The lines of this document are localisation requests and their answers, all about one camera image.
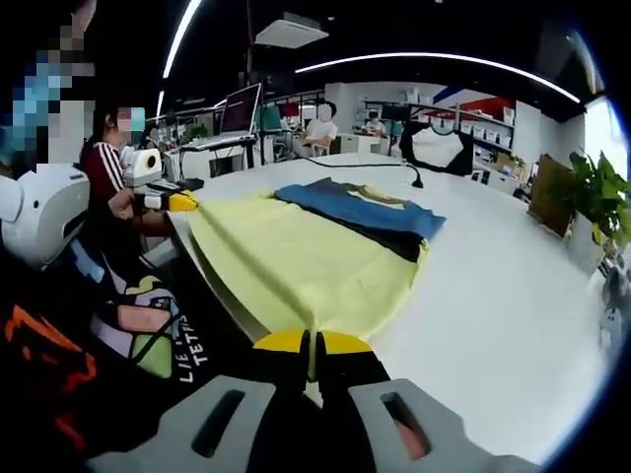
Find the striped sleeve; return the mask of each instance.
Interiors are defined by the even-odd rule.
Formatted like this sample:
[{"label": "striped sleeve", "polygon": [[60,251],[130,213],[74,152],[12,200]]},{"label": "striped sleeve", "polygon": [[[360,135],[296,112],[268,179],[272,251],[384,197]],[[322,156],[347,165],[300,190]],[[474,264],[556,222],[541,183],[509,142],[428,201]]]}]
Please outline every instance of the striped sleeve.
[{"label": "striped sleeve", "polygon": [[122,167],[120,165],[120,159],[118,158],[117,151],[107,143],[98,143],[97,151],[103,161],[103,166],[109,177],[109,181],[114,190],[118,192],[124,187],[122,182]]}]

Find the laptop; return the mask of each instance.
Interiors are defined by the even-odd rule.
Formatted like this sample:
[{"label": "laptop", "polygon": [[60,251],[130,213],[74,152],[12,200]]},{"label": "laptop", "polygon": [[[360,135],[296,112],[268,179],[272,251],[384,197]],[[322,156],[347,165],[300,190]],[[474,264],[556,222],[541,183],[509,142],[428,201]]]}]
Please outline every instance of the laptop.
[{"label": "laptop", "polygon": [[219,135],[186,145],[184,148],[203,151],[218,145],[238,145],[254,138],[254,117],[260,95],[260,84],[246,87],[226,97]]}]

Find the black ceiling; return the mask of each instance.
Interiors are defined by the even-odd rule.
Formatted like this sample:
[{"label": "black ceiling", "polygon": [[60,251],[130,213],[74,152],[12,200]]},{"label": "black ceiling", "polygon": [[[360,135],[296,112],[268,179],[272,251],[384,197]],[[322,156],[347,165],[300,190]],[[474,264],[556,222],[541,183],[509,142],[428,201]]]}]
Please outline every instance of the black ceiling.
[{"label": "black ceiling", "polygon": [[[86,48],[100,88],[121,101],[163,112],[187,99],[220,100],[239,86],[249,44],[284,12],[321,22],[329,37],[297,50],[255,46],[253,69],[297,68],[348,56],[394,51],[433,51],[497,61],[545,77],[582,100],[591,94],[566,32],[567,11],[537,0],[202,0],[181,43],[171,76],[162,74],[188,0],[99,0]],[[330,82],[400,80],[460,86],[541,108],[563,121],[580,108],[519,75],[445,59],[383,59],[333,66],[298,75],[297,91]]]}]

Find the yellow cloth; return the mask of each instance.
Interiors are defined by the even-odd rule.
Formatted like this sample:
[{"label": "yellow cloth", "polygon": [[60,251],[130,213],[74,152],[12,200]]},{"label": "yellow cloth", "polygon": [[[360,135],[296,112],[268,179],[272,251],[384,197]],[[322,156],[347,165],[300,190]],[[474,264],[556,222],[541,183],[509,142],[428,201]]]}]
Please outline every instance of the yellow cloth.
[{"label": "yellow cloth", "polygon": [[188,221],[215,271],[271,332],[367,338],[396,314],[418,272],[417,263],[271,195],[206,201]]}]

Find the computer monitor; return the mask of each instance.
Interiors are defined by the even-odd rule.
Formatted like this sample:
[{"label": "computer monitor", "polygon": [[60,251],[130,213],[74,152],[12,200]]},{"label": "computer monitor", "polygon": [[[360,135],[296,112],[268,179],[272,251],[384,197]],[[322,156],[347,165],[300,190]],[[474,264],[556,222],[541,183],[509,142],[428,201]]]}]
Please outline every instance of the computer monitor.
[{"label": "computer monitor", "polygon": [[226,106],[221,120],[221,133],[252,132],[254,111],[259,94],[260,84],[256,84],[226,97]]}]

